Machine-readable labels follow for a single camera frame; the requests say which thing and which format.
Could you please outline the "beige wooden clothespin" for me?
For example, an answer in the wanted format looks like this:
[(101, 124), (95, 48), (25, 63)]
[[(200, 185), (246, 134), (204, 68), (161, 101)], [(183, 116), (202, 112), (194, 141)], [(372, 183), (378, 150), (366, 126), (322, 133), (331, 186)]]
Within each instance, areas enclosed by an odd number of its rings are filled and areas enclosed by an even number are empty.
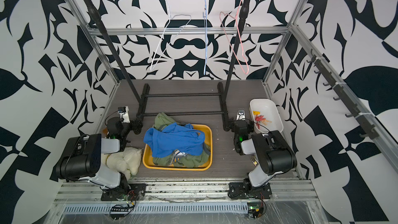
[(261, 122), (265, 123), (266, 125), (269, 124), (269, 123), (272, 123), (272, 121), (267, 120), (267, 119), (262, 119)]

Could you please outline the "blue tank top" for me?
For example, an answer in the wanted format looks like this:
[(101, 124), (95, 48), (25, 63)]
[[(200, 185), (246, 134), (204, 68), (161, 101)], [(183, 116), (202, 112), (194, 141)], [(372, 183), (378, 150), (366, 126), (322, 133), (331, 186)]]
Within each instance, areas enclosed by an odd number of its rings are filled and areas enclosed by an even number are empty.
[(144, 143), (152, 150), (152, 156), (164, 158), (179, 150), (190, 155), (199, 156), (203, 152), (205, 133), (196, 130), (193, 125), (185, 126), (172, 123), (159, 131), (150, 128), (144, 135)]

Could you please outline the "dark green printed tank top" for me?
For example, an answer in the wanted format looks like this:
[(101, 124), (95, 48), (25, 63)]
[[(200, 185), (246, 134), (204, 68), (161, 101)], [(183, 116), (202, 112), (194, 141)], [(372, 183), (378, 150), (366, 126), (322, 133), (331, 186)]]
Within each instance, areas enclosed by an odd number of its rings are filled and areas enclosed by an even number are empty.
[[(165, 113), (159, 113), (155, 117), (154, 125), (152, 128), (155, 128), (159, 131), (163, 130), (166, 126), (172, 124), (172, 123), (177, 123), (178, 125), (185, 126), (186, 124), (181, 124), (176, 122), (172, 117), (169, 117)], [(170, 165), (174, 165), (176, 168), (180, 167), (187, 167), (187, 168), (196, 168), (204, 163), (207, 162), (208, 158), (210, 155), (210, 148), (209, 146), (206, 146), (205, 142), (203, 144), (203, 152), (199, 156), (194, 156), (187, 154), (185, 152), (181, 152), (179, 150), (175, 150), (172, 152), (167, 157), (164, 158), (156, 158), (153, 157), (153, 162), (155, 165), (161, 166), (161, 167), (167, 167)]]

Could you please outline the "pink wire hanger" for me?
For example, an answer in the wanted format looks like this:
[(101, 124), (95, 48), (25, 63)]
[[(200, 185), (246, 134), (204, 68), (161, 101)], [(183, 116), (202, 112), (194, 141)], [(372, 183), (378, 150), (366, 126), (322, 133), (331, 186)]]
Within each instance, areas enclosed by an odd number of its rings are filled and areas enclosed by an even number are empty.
[[(238, 6), (236, 7), (235, 15), (232, 15), (232, 12), (225, 13), (225, 12), (221, 11), (220, 14), (219, 14), (219, 20), (220, 20), (220, 23), (221, 23), (221, 28), (222, 28), (224, 34), (226, 35), (227, 40), (229, 41), (229, 45), (230, 45), (232, 54), (235, 56), (235, 59), (238, 62), (238, 65), (240, 66), (242, 72), (245, 75), (248, 75), (248, 73), (249, 73), (249, 64), (248, 64), (247, 58), (245, 57), (245, 50), (243, 48), (243, 41), (241, 39), (241, 31), (239, 30), (239, 27), (238, 27), (238, 17), (239, 17), (240, 9), (241, 9), (242, 6), (243, 6), (243, 0), (240, 0)], [(244, 67), (242, 66), (239, 58), (237, 57), (237, 54), (236, 54), (237, 51), (234, 51), (234, 48), (230, 44), (230, 39), (228, 38), (228, 35), (227, 35), (227, 32), (226, 32), (226, 26), (224, 25), (223, 20), (221, 19), (221, 16), (224, 16), (225, 19), (228, 18), (228, 17), (232, 18), (235, 21), (235, 25), (236, 25), (236, 29), (237, 29), (237, 34), (236, 34), (235, 40), (238, 41), (238, 48), (241, 49), (241, 56), (244, 59), (244, 62), (246, 64), (246, 69), (244, 69)]]

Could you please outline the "blue wire hanger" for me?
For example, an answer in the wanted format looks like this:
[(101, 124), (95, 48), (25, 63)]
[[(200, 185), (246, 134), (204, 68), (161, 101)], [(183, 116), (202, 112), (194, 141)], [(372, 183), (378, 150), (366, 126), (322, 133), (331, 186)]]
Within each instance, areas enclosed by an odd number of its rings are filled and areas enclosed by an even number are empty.
[(204, 68), (203, 68), (203, 74), (207, 75), (207, 60), (208, 60), (208, 7), (207, 7), (207, 0), (204, 0), (204, 11), (202, 13), (203, 15), (203, 20), (204, 20), (204, 34), (205, 34), (205, 62), (204, 62)]

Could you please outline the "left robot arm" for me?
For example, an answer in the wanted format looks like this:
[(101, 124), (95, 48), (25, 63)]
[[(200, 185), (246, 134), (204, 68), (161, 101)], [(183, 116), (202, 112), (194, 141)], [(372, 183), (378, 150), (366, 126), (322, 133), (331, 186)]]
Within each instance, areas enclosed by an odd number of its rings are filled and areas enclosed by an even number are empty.
[(55, 166), (57, 177), (66, 181), (87, 181), (104, 191), (125, 194), (129, 191), (125, 175), (101, 163), (101, 156), (121, 154), (126, 148), (128, 134), (131, 131), (139, 134), (142, 127), (140, 118), (113, 117), (106, 123), (105, 138), (99, 133), (70, 138)]

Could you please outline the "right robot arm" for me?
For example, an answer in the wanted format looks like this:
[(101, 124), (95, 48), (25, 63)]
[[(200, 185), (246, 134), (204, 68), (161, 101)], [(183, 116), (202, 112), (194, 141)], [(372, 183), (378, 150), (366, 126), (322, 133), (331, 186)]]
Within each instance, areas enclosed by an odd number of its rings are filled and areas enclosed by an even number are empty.
[(243, 155), (254, 155), (258, 164), (244, 180), (246, 190), (264, 187), (276, 175), (296, 168), (296, 156), (279, 131), (254, 133), (254, 122), (247, 119), (230, 120), (234, 133), (235, 151)]

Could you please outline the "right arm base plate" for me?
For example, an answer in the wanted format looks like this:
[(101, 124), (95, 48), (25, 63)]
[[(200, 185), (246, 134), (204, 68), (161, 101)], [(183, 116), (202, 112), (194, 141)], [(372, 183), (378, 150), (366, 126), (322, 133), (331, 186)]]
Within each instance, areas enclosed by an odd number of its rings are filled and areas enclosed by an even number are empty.
[(250, 188), (244, 183), (229, 183), (228, 197), (232, 200), (270, 199), (272, 190), (269, 184), (258, 188)]

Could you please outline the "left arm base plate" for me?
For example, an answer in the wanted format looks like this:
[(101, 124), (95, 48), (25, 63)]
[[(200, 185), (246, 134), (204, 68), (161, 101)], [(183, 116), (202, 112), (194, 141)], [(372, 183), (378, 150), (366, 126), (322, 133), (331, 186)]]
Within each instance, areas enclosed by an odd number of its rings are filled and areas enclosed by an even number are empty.
[(147, 184), (129, 184), (126, 188), (105, 189), (101, 201), (138, 201), (144, 198), (146, 187)]

